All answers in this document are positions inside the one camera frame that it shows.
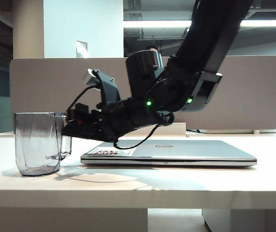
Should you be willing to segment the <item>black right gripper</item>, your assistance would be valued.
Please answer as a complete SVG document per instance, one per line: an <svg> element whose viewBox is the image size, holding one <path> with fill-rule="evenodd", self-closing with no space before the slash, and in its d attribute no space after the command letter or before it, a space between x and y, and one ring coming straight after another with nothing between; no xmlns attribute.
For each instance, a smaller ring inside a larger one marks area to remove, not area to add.
<svg viewBox="0 0 276 232"><path fill-rule="evenodd" d="M112 126L117 120L106 111L89 111L88 105L76 103L73 109L67 111L67 117L62 135L110 143L123 136Z"/></svg>

